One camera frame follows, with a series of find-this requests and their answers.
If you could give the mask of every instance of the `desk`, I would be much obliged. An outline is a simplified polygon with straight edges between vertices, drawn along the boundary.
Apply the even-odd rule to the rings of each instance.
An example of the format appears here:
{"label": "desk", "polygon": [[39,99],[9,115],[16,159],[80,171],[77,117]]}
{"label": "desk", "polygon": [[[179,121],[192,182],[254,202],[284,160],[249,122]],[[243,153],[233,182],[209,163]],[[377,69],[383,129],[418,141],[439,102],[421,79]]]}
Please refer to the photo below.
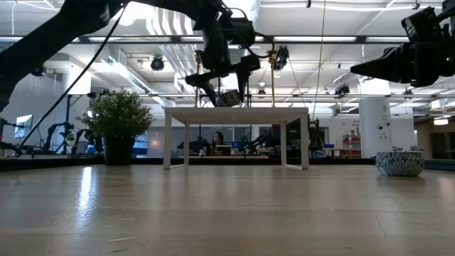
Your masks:
{"label": "desk", "polygon": [[[172,119],[185,124],[184,164],[189,163],[190,124],[280,124],[281,146],[286,148],[286,124],[300,118],[301,169],[308,169],[308,108],[306,107],[167,107],[164,109],[164,168],[172,169]],[[282,165],[287,164],[287,153],[282,151]]]}

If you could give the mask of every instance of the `ceiling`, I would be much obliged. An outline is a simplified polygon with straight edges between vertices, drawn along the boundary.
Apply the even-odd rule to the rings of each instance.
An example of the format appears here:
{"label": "ceiling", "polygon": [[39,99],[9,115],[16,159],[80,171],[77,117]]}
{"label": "ceiling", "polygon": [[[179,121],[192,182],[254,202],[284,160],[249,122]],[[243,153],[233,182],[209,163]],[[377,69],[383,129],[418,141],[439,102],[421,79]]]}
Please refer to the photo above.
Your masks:
{"label": "ceiling", "polygon": [[[442,1],[425,0],[420,1],[423,6],[441,6]],[[256,31],[266,35],[311,35],[320,36],[321,34],[330,36],[406,36],[401,27],[401,20],[412,15],[415,11],[411,9],[399,11],[336,11],[332,9],[320,8],[323,1],[312,1],[313,6],[306,8],[306,1],[281,1],[281,0],[262,0],[260,2],[259,18]],[[47,21],[57,13],[54,8],[59,8],[61,1],[0,1],[0,34],[5,36],[26,35],[37,26]],[[337,6],[343,8],[362,9],[362,8],[382,8],[382,7],[403,7],[414,6],[414,1],[405,0],[330,0],[326,2],[329,7]],[[105,36],[110,30],[111,24],[102,30],[94,33],[94,36]],[[118,26],[114,36],[148,36],[149,30],[146,21],[136,20],[130,26]],[[276,86],[275,92],[279,94],[296,93],[299,90],[308,94],[331,93],[341,83],[350,86],[351,93],[357,92],[358,76],[350,74],[349,67],[364,60],[371,60],[382,55],[384,48],[396,45],[371,45],[371,44],[292,44],[288,45],[291,60],[283,69],[281,76],[274,79]],[[96,51],[97,44],[72,44],[61,50],[83,63],[88,63]],[[165,69],[153,72],[150,62],[154,55],[163,55],[160,45],[157,44],[108,44],[108,51],[116,55],[119,50],[126,57],[126,66],[139,75],[157,93],[181,93],[174,85],[175,71],[165,58]],[[202,48],[201,44],[193,45],[193,49]],[[253,49],[258,54],[265,54],[270,49],[266,42],[257,44]],[[232,55],[241,56],[243,50],[231,50]],[[128,82],[118,74],[108,72],[108,70],[97,70],[103,73],[103,77],[109,82],[105,83],[114,87],[127,87]],[[418,93],[432,94],[452,88],[452,79],[444,80],[434,86],[418,89]],[[257,93],[259,82],[265,82],[265,91],[271,93],[272,76],[267,61],[262,63],[262,69],[254,71],[250,77],[250,91]],[[405,91],[409,85],[390,84],[393,93]],[[295,99],[280,99],[280,101],[298,101]],[[189,104],[192,99],[183,99],[178,102]]]}

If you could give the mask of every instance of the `black camera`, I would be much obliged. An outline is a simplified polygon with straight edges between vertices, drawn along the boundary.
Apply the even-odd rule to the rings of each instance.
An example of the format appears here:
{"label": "black camera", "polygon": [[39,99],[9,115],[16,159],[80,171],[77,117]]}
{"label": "black camera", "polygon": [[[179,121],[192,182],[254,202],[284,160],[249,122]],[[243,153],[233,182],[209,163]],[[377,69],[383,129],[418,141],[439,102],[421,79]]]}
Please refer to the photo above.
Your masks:
{"label": "black camera", "polygon": [[43,77],[43,76],[46,75],[46,72],[47,72],[46,67],[43,66],[43,65],[41,65],[41,66],[39,66],[39,67],[34,68],[34,69],[31,71],[31,74],[32,74],[33,76],[36,76],[36,77],[38,77],[38,78],[41,78],[41,77]]}
{"label": "black camera", "polygon": [[[427,7],[402,20],[409,43],[386,48],[383,55],[372,61],[355,65],[355,74],[390,82],[411,83],[413,87],[434,84],[440,76],[455,73],[455,0],[442,3],[438,16]],[[450,18],[450,26],[440,22]]]}
{"label": "black camera", "polygon": [[279,50],[277,53],[277,61],[274,64],[275,70],[282,70],[284,66],[287,64],[287,59],[289,58],[289,50],[287,46],[279,46]]}
{"label": "black camera", "polygon": [[335,89],[335,95],[347,95],[348,93],[350,93],[350,90],[347,84],[340,85]]}
{"label": "black camera", "polygon": [[163,56],[161,55],[154,56],[154,59],[152,60],[150,67],[153,71],[162,71],[164,69]]}

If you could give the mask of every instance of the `fluorescent light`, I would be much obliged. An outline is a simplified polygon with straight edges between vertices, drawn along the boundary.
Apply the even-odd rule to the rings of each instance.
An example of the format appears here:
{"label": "fluorescent light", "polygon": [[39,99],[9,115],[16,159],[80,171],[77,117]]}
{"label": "fluorescent light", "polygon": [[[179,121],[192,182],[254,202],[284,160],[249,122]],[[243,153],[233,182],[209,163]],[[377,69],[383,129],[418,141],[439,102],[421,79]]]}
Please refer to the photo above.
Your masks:
{"label": "fluorescent light", "polygon": [[448,123],[449,123],[449,121],[447,119],[435,119],[433,121],[434,125],[446,125]]}
{"label": "fluorescent light", "polygon": [[275,36],[275,42],[353,42],[355,36]]}
{"label": "fluorescent light", "polygon": [[400,43],[407,43],[409,42],[409,38],[407,37],[374,37],[368,36],[366,42],[400,42]]}
{"label": "fluorescent light", "polygon": [[[104,42],[106,39],[105,36],[90,36],[88,40],[94,43]],[[157,42],[157,43],[167,43],[171,42],[171,38],[168,36],[112,36],[107,42],[113,43],[143,43],[143,42]]]}
{"label": "fluorescent light", "polygon": [[[230,45],[228,46],[229,49],[232,49],[232,50],[244,50],[242,48],[239,48],[239,45]],[[260,49],[261,46],[250,46],[250,49]]]}
{"label": "fluorescent light", "polygon": [[203,42],[202,36],[182,36],[182,42]]}
{"label": "fluorescent light", "polygon": [[0,41],[2,42],[17,42],[21,40],[21,36],[2,36],[0,37]]}
{"label": "fluorescent light", "polygon": [[[306,3],[304,4],[281,4],[281,3],[264,3],[261,4],[262,8],[306,8]],[[333,11],[357,11],[357,12],[371,12],[371,11],[401,11],[401,10],[410,10],[413,9],[413,6],[396,6],[396,7],[344,7],[344,6],[324,6],[313,4],[311,8],[320,8]],[[426,6],[420,6],[419,9],[425,9]]]}

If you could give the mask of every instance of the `person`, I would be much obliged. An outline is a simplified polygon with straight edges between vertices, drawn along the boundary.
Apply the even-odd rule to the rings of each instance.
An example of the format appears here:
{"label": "person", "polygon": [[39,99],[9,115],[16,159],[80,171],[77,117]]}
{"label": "person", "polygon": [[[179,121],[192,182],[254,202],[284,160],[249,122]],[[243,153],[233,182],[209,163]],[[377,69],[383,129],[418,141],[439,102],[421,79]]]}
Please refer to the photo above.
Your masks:
{"label": "person", "polygon": [[217,145],[224,145],[224,144],[225,144],[225,138],[223,136],[223,133],[215,132],[213,134],[212,146],[216,147]]}

